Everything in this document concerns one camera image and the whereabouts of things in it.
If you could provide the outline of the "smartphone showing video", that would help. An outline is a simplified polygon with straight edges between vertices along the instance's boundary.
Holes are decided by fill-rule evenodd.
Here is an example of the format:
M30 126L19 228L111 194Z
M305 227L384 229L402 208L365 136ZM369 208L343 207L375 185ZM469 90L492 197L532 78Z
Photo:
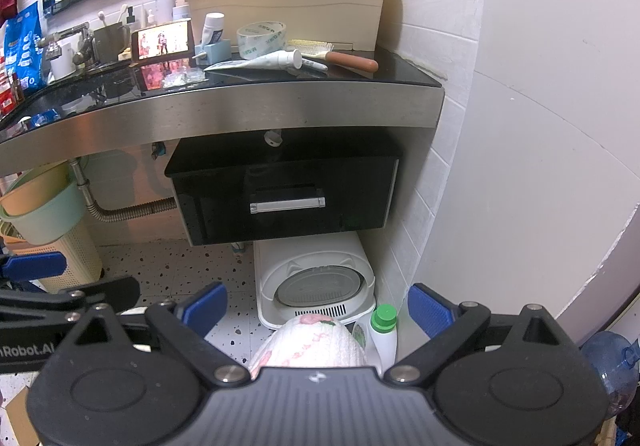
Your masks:
M131 34L131 60L137 64L169 61L194 55L190 20L142 28Z

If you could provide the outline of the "white toothpaste tube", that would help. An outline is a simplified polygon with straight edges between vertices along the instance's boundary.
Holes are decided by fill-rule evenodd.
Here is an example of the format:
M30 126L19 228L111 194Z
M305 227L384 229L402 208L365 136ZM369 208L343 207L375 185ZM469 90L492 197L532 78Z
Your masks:
M204 71L221 72L224 70L239 70L240 68L248 68L249 70L287 70L288 68L294 68L294 70L299 70L302 66L302 54L294 49L277 50L254 59L221 61L206 66Z

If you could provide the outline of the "blue holder with white tube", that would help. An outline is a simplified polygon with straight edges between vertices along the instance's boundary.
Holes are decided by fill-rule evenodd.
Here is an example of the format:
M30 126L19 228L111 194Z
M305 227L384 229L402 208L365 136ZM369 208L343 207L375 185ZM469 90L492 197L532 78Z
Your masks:
M224 39L224 19L222 12L206 14L201 36L201 44L195 46L193 61L197 66L209 66L231 59L231 42Z

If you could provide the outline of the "beige perforated laundry basket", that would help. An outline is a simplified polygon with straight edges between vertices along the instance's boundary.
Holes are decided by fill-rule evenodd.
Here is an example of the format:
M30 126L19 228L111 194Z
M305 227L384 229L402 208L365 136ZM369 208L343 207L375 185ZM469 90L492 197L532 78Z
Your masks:
M56 293L65 288L99 281L102 277L102 259L84 221L80 221L60 239L49 244L32 245L22 239L10 238L6 246L17 255L46 252L60 252L64 255L66 268L62 275L32 281L46 292Z

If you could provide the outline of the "white cat litter box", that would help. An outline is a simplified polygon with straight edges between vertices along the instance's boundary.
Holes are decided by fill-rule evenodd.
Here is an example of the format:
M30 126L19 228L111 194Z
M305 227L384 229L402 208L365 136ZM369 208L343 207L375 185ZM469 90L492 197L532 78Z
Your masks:
M254 267L257 314L268 329L304 315L349 325L375 309L375 276L355 232L256 241Z

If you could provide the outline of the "white strawberry patterned right sleeve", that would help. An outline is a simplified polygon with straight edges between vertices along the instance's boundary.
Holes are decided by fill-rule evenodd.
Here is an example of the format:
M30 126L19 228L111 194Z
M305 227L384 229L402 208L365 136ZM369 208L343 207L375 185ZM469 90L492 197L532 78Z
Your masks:
M250 359L250 376L269 368L374 367L364 348L339 321L318 314L296 316L274 331Z

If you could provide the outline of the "black drawer with metal handle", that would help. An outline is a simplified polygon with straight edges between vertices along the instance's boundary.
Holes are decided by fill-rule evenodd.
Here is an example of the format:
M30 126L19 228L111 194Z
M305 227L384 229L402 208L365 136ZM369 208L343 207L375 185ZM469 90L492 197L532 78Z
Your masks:
M378 229L401 158L384 127L183 138L165 167L193 245Z

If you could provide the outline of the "white hook under counter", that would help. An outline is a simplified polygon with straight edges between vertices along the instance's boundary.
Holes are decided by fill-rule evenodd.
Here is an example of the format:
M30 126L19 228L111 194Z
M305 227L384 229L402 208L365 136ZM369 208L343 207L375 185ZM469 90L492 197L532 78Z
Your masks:
M282 133L280 129L270 129L270 131L265 132L264 139L265 142L273 148L280 147L283 143Z

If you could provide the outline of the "blue water jug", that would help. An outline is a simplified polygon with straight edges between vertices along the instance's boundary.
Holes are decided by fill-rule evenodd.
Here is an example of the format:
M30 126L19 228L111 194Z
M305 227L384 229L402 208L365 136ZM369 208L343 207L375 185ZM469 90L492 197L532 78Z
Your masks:
M608 395L606 418L623 412L634 399L639 383L639 341L629 342L620 334L602 331L593 334L582 354L597 371Z

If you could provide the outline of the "grey metal cup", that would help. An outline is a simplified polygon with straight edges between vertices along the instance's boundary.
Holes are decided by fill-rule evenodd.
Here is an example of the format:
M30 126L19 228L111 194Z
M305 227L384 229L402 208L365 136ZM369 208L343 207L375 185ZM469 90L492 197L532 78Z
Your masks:
M93 32L93 54L98 63L116 62L118 55L129 45L130 28L128 25L114 23Z

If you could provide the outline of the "stainless edged black countertop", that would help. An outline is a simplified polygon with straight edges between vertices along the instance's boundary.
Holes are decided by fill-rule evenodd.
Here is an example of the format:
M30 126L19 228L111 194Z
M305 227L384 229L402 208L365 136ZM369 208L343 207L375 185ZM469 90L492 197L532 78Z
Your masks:
M276 128L383 126L433 128L445 99L441 83L385 49L378 73L334 68L329 75L285 71L218 73L165 90L133 87L104 97L65 86L35 99L1 124L1 172L160 141Z

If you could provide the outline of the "chrome sink faucet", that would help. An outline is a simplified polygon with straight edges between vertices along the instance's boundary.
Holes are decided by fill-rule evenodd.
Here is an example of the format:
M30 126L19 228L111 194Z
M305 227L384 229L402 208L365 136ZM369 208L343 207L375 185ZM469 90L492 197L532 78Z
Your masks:
M36 42L36 46L43 50L43 58L46 61L61 58L64 44L70 45L73 65L90 66L96 62L93 31L88 22L71 26L63 31L53 32Z

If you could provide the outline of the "clear packing tape roll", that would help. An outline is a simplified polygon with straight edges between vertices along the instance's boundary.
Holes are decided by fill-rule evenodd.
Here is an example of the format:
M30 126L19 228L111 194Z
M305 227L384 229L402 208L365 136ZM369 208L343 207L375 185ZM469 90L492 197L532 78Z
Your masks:
M242 59L252 60L281 50L286 45L286 25L279 21L255 22L236 31Z

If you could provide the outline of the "white bottle green cap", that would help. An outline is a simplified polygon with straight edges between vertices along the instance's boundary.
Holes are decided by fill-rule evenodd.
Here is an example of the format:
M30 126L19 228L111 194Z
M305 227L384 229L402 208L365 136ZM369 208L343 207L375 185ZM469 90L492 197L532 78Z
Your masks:
M378 305L370 317L370 338L378 354L381 376L396 362L397 319L397 310L390 304Z

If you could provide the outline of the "blue snack package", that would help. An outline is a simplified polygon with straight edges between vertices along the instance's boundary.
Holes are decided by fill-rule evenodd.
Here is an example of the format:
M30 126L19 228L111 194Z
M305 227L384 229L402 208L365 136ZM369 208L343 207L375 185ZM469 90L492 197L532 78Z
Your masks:
M4 33L4 60L6 73L15 77L26 94L44 86L41 73L43 49L38 4L34 2L6 21Z

